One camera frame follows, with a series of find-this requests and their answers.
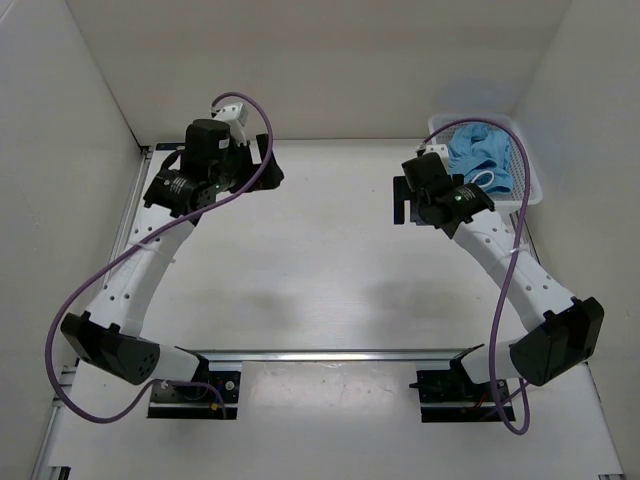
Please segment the light blue shorts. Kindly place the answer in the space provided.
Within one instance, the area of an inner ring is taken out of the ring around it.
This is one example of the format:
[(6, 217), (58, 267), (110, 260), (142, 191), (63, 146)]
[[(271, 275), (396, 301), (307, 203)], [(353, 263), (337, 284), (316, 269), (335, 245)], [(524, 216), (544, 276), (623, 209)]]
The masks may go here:
[(466, 124), (454, 132), (448, 152), (450, 174), (462, 175), (465, 183), (478, 185), (488, 195), (512, 193), (511, 138), (503, 130), (485, 123)]

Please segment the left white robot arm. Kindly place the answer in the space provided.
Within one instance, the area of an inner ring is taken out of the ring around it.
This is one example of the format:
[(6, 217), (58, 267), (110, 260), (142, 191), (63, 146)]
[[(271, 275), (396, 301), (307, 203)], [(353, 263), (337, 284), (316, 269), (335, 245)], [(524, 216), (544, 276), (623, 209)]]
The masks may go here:
[(210, 377), (202, 356), (140, 334), (162, 277), (200, 220), (198, 210), (220, 193), (275, 189), (284, 178), (275, 161), (254, 163), (244, 124), (228, 108), (197, 119), (183, 149), (163, 161), (129, 239), (135, 253), (112, 270), (81, 315), (62, 320), (61, 332), (81, 360), (132, 385), (161, 379), (175, 382), (188, 400), (206, 395)]

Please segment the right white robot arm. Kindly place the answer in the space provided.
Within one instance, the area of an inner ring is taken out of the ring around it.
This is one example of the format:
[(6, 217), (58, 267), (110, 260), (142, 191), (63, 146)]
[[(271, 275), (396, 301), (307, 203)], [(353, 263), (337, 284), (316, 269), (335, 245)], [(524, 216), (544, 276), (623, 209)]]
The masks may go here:
[(451, 360), (449, 387), (470, 400), (491, 379), (521, 378), (543, 386), (594, 353), (604, 319), (593, 297), (579, 299), (526, 251), (515, 248), (494, 202), (460, 175), (449, 175), (436, 153), (408, 160), (393, 180), (394, 222), (442, 230), (469, 253), (517, 312), (526, 333), (495, 346), (471, 347)]

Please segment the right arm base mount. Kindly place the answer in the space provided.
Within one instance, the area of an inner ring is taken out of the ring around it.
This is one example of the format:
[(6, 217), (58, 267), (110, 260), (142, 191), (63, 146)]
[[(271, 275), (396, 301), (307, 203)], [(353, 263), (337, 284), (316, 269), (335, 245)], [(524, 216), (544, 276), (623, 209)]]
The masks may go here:
[(417, 370), (409, 385), (418, 393), (421, 422), (500, 422), (488, 383), (465, 384), (452, 370)]

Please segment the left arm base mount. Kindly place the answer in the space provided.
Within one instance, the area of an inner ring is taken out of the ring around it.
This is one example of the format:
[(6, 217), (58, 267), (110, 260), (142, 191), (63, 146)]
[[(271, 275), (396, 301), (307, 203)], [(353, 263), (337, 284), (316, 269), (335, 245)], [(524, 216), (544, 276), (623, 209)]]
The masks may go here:
[(193, 382), (207, 383), (217, 393), (202, 386), (154, 386), (147, 417), (166, 420), (235, 420), (238, 414), (240, 363), (208, 359)]

